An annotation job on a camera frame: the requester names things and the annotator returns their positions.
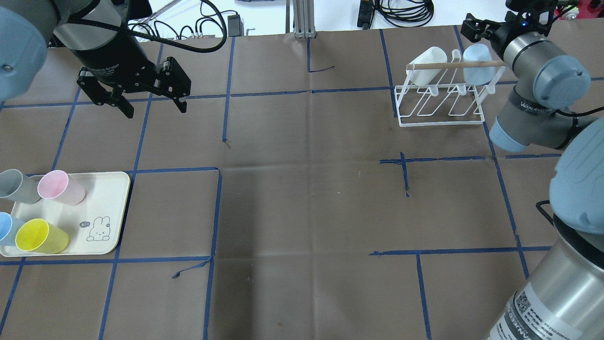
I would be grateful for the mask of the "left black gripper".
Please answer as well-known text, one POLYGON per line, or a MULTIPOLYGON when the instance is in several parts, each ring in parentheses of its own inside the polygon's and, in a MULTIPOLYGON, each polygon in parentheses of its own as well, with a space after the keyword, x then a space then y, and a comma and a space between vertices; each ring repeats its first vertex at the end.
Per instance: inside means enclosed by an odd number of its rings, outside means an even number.
POLYGON ((96 105, 114 106, 133 119, 134 108, 123 94, 146 91, 172 99, 181 113, 187 112, 192 82, 183 67, 172 56, 153 63, 131 34, 116 33, 99 47, 71 52, 83 65, 78 86, 96 105))

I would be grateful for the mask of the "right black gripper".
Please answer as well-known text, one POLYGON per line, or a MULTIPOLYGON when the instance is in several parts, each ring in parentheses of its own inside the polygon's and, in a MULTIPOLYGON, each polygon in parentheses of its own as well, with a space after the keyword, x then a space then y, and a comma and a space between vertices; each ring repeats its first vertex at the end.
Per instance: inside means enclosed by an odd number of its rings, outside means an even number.
POLYGON ((578 4, 578 0, 507 0, 509 11, 503 22, 477 19, 468 13, 460 33, 471 43, 490 41, 496 54, 503 56, 509 43, 523 34, 533 32, 547 37, 554 21, 578 4))

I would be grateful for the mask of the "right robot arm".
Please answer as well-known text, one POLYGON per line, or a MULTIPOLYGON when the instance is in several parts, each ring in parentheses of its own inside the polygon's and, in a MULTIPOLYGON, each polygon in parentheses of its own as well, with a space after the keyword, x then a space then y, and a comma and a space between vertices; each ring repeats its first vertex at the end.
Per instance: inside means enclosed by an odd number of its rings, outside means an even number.
POLYGON ((482 39, 517 78, 489 133, 516 155, 531 145, 557 150, 548 199, 536 209, 557 240, 526 282, 512 293, 485 340, 603 338, 603 118, 570 105, 592 77, 580 61, 548 39, 556 9, 574 0, 508 0, 504 21, 467 14, 461 34, 482 39))

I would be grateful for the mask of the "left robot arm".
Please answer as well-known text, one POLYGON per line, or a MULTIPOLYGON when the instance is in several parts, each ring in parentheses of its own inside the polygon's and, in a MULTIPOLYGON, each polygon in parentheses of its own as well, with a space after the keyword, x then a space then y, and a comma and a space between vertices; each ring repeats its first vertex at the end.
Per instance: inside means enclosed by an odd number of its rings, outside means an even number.
POLYGON ((82 63, 77 85, 95 105, 127 118, 124 94, 149 92, 187 110, 191 80, 173 57, 151 62, 127 24, 152 14, 147 0, 3 0, 0 7, 0 97, 26 93, 56 37, 82 63))

